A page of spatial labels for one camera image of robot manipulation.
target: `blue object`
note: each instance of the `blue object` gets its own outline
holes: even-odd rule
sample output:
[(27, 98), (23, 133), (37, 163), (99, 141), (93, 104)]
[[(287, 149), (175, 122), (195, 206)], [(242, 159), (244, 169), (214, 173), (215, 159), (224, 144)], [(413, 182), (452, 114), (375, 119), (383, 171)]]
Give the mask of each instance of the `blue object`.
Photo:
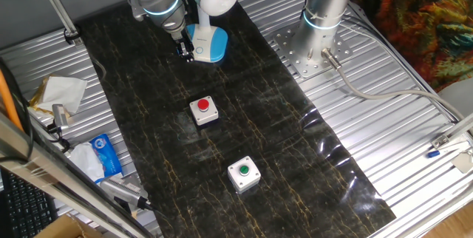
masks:
[(429, 152), (427, 153), (427, 157), (436, 157), (440, 154), (438, 150), (435, 150), (434, 152)]
[[(191, 40), (194, 39), (195, 33), (195, 24), (190, 24), (187, 26), (187, 31), (191, 36)], [(215, 30), (214, 36), (212, 37), (212, 42), (210, 44), (210, 61), (216, 62), (222, 60), (223, 56), (225, 55), (225, 51), (227, 49), (228, 43), (228, 34), (222, 28), (217, 27)], [(203, 48), (198, 47), (196, 48), (197, 54), (202, 54)]]
[[(92, 139), (90, 143), (98, 159), (102, 162), (105, 177), (121, 173), (120, 161), (107, 135), (99, 135)], [(99, 183), (102, 180), (103, 178), (98, 179), (95, 183)]]
[(217, 27), (210, 46), (210, 61), (220, 61), (227, 49), (228, 35), (222, 28)]
[(188, 25), (187, 31), (189, 32), (189, 35), (191, 36), (191, 40), (194, 39), (195, 24)]

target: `black keyboard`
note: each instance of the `black keyboard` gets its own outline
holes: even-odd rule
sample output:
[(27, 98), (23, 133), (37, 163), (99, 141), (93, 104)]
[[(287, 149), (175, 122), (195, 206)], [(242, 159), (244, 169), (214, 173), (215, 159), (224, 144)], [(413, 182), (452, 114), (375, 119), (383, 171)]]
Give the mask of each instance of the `black keyboard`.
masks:
[(34, 237), (57, 218), (49, 195), (3, 169), (1, 178), (4, 187), (0, 193), (2, 237)]

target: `black marble surface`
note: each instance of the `black marble surface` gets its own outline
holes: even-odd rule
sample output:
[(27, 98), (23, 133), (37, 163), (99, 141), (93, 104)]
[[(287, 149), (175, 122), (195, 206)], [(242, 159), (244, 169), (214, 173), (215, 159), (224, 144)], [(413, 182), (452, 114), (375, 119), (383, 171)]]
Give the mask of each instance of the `black marble surface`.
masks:
[[(185, 63), (167, 33), (127, 4), (80, 23), (168, 237), (367, 237), (394, 214), (237, 4), (211, 23), (229, 36), (220, 64)], [(210, 95), (217, 123), (188, 104)], [(227, 167), (250, 156), (258, 186), (235, 193)]]

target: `patterned cloth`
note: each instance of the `patterned cloth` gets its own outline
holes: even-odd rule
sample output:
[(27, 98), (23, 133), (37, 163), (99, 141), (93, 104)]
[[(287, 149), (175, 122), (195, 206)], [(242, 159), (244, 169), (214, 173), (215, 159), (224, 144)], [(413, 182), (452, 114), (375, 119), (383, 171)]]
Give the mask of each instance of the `patterned cloth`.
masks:
[(436, 91), (473, 76), (473, 0), (354, 0)]

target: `cardboard box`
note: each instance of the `cardboard box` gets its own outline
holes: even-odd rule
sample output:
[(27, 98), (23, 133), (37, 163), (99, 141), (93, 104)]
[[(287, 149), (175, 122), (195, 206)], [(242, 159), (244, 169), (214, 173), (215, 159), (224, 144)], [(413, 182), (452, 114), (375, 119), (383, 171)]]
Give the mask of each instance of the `cardboard box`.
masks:
[(80, 219), (66, 214), (49, 224), (35, 238), (102, 238), (102, 234)]

